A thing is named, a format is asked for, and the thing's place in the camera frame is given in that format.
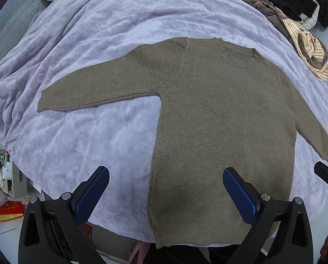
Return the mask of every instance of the blue gripper pad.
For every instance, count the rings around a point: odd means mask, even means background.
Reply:
[[[244,222],[253,226],[260,210],[257,190],[246,183],[232,167],[224,170],[223,184]]]
[[[109,180],[109,170],[106,167],[100,166],[87,181],[83,181],[75,189],[71,207],[74,212],[73,218],[77,224],[88,221],[96,204],[108,186]]]

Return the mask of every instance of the sweater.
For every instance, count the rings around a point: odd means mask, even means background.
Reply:
[[[250,226],[223,170],[288,200],[297,131],[328,161],[328,135],[288,76],[255,49],[217,38],[140,45],[77,70],[42,91],[38,112],[151,95],[161,98],[147,207],[157,247],[240,243]]]

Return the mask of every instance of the gray quilted headboard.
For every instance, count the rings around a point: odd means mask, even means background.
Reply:
[[[17,45],[38,13],[49,4],[44,0],[7,0],[0,10],[0,59]]]

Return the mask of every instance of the sweater sleeve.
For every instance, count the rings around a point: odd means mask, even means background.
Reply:
[[[38,112],[70,111],[158,95],[174,79],[186,38],[140,45],[128,54],[72,72],[42,90]]]
[[[323,160],[328,161],[328,134],[289,77],[279,70],[280,86],[286,106],[292,114],[296,130],[306,139]]]

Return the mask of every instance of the lavender blanket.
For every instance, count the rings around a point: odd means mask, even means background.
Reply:
[[[173,37],[256,48],[285,71],[328,132],[327,85],[241,0],[55,0],[0,62],[0,136],[17,166],[54,198],[107,166],[110,184],[90,221],[147,242],[155,241],[146,205],[159,97],[67,113],[37,113],[37,103],[42,89],[68,73]],[[304,199],[311,223],[327,195],[313,173],[319,160],[298,134],[290,198]]]

